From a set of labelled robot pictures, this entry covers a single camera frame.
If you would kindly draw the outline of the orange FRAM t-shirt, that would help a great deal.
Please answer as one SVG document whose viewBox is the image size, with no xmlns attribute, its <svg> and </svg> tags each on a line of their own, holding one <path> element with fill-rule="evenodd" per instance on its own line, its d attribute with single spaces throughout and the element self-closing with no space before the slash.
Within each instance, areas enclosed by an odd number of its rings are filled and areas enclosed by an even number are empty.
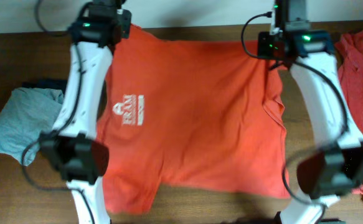
<svg viewBox="0 0 363 224">
<path fill-rule="evenodd" d="M 162 184 L 288 198 L 282 82 L 257 43 L 161 40 L 133 26 L 106 75 L 97 138 L 111 213 L 150 210 Z"/>
</svg>

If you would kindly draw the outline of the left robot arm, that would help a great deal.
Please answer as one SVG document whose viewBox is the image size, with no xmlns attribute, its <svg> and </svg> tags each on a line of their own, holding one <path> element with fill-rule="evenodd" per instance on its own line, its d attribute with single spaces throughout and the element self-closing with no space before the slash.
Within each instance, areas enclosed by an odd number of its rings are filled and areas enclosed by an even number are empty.
<svg viewBox="0 0 363 224">
<path fill-rule="evenodd" d="M 90 1 L 68 28 L 70 73 L 52 131 L 39 149 L 72 193 L 79 223 L 111 223 L 104 203 L 103 176 L 108 148 L 97 142 L 97 118 L 105 76 L 115 46 L 130 33 L 131 13 L 123 1 Z"/>
</svg>

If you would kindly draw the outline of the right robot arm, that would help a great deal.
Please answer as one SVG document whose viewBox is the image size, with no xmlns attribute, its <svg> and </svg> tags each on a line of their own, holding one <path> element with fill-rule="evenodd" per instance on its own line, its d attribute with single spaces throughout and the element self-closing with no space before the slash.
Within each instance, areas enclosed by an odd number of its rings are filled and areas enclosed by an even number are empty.
<svg viewBox="0 0 363 224">
<path fill-rule="evenodd" d="M 278 0 L 258 54 L 287 64 L 298 84 L 314 133 L 313 149 L 299 154 L 297 193 L 277 223 L 322 223 L 327 208 L 363 184 L 363 134 L 355 124 L 337 75 L 331 36 L 313 30 L 306 2 Z"/>
</svg>

